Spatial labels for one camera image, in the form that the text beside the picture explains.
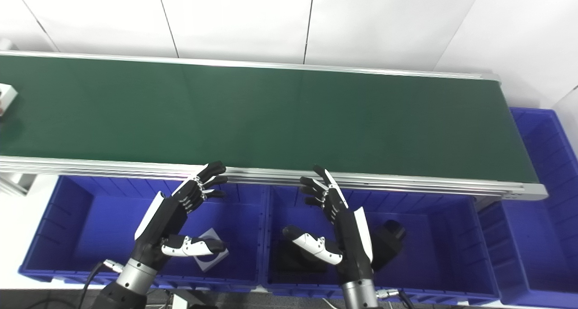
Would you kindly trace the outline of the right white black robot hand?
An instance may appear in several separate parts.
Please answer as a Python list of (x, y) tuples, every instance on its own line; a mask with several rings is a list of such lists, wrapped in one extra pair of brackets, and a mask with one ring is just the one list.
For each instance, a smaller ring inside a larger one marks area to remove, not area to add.
[(320, 165), (312, 170), (321, 178), (300, 177), (305, 203), (320, 208), (334, 229), (335, 241), (289, 225), (283, 237), (317, 260), (335, 266), (339, 284), (373, 278), (373, 248), (363, 208), (352, 210), (330, 171)]

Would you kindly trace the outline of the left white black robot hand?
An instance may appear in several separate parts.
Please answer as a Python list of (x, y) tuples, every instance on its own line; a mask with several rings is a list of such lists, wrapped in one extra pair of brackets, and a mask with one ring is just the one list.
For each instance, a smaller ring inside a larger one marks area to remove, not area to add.
[(205, 164), (190, 175), (169, 196), (158, 192), (135, 233), (129, 263), (161, 270), (171, 256), (208, 256), (226, 251), (223, 241), (181, 235), (188, 215), (208, 198), (223, 198), (214, 185), (227, 182), (222, 161)]

